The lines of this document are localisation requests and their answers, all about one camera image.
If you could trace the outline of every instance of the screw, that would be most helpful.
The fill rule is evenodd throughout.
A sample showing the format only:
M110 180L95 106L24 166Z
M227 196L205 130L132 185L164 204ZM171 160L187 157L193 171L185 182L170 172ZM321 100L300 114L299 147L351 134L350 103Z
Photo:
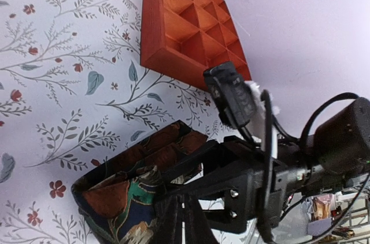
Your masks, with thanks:
M233 218L233 219L235 219L235 218L237 218L238 217L238 215L236 214L236 212L234 212L234 211L230 211L230 216L231 216L231 218Z
M235 190L232 189L232 190L230 190L230 196L232 198L236 198L236 197L239 196L239 193L237 191L235 191Z

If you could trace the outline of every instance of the orange wooden tray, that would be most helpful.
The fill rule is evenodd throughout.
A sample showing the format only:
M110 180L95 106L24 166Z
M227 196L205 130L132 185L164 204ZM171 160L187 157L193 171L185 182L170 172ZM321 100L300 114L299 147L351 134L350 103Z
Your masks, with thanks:
M251 80L224 0L143 0L142 66L208 90L203 71L232 61Z

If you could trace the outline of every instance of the patterned fabric bag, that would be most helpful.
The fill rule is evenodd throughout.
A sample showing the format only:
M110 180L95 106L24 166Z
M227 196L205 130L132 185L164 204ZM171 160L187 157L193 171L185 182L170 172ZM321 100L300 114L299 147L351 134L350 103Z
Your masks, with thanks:
M104 244L149 243L157 222L153 200L165 193L161 172L206 141L206 135L177 121L77 180L72 193L96 238ZM196 168L176 183L199 172Z

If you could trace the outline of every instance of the floral wallpaper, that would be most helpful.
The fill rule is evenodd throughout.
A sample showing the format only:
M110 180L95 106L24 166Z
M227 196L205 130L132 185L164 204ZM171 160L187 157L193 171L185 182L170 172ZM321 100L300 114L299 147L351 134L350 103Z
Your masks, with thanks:
M219 140L234 133L207 93L139 65L141 10L142 0L0 0L0 243L97 243L76 179L177 119Z

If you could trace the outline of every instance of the black cable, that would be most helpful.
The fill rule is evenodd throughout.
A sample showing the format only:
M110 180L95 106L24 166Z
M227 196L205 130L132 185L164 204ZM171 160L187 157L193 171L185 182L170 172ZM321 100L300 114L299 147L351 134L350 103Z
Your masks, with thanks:
M307 199L306 197L302 197L298 202L296 202L294 205L292 206L289 206L289 208L287 210L285 210L285 212L283 213L283 215L280 217L280 222L288 215L288 213L293 209L295 208L297 205L301 204L305 199Z
M342 94L339 94L339 95L336 95L335 97L329 99L327 102L325 102L324 104L322 104L313 114L312 116L310 117L310 119L308 120L308 122L306 123L305 125L305 128L302 130L302 134L301 134L301 138L299 140L299 147L303 150L306 148L306 145L307 145L307 139L308 139L308 135L310 133L310 129L312 127L312 124L313 122L315 121L315 119L318 117L318 115L324 111L324 109L326 107L328 107L329 105L331 105L332 103L336 102L336 101L344 101L346 99L357 99L358 98L358 95L354 94L354 93L342 93Z
M267 90L261 94L261 100L265 102L265 169L262 182L262 209L268 210L268 200L272 184L272 106L270 95Z
M273 124L276 127L277 131L289 142L298 143L298 138L291 136L286 130L280 125L279 121L275 117L275 115L272 116L273 118Z
M250 143L251 145L255 146L256 143L253 140L252 134L249 132L249 130L246 127L241 127L239 130L239 133L243 136L243 138Z
M315 244L318 241L322 240L323 238L327 237L328 235L331 235L332 230L334 228L336 228L338 225L340 225L343 222L343 220L345 219L345 217L347 216L347 214L349 213L349 211L352 210L352 207L353 207L354 203L358 200L362 191L364 191L364 189L365 189L366 185L368 184L369 180L370 180L370 173L368 174L368 176L366 178L366 181L364 182L364 185L361 186L361 189L359 190L357 195L353 198L351 204L342 213L340 218L338 218L334 221L333 225L329 229L327 229L326 231L324 231L322 234L320 234L318 237L315 237L314 239L304 241L304 242L300 242L300 243L295 243L295 244ZM275 241L270 241L268 244L278 244L278 243L276 243Z

